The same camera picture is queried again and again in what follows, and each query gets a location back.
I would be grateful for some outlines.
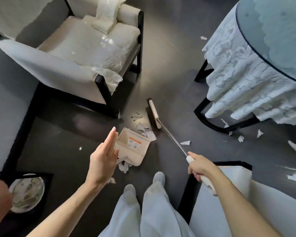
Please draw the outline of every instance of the sticker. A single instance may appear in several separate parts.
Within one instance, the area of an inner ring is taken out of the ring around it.
[[[138,147],[140,146],[141,142],[133,139],[133,138],[129,138],[128,139],[128,143],[127,143],[127,146],[130,147],[130,148],[133,148],[134,150],[138,149]]]

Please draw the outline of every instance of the person's right arm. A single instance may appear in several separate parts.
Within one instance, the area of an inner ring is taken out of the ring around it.
[[[213,162],[192,152],[189,155],[195,159],[190,163],[189,174],[198,181],[201,174],[211,180],[233,237],[282,237]]]

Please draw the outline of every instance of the foot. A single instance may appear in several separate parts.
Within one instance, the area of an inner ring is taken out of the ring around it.
[[[164,174],[161,171],[158,171],[155,176],[153,177],[152,183],[156,183],[157,181],[160,181],[162,186],[164,187],[164,184],[166,182],[166,178]]]
[[[136,190],[135,190],[135,187],[132,184],[128,184],[128,185],[125,186],[124,193],[125,192],[133,193],[136,196]]]

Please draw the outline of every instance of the dustpan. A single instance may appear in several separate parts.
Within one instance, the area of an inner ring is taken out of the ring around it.
[[[139,166],[146,155],[149,144],[150,141],[146,137],[128,128],[123,128],[117,138],[114,149],[120,150],[118,158],[127,156],[126,162]]]

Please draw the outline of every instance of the pants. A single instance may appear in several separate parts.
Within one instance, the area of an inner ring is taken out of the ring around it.
[[[142,215],[133,193],[121,195],[109,225],[99,237],[195,237],[183,217],[172,207],[157,181],[144,194]]]

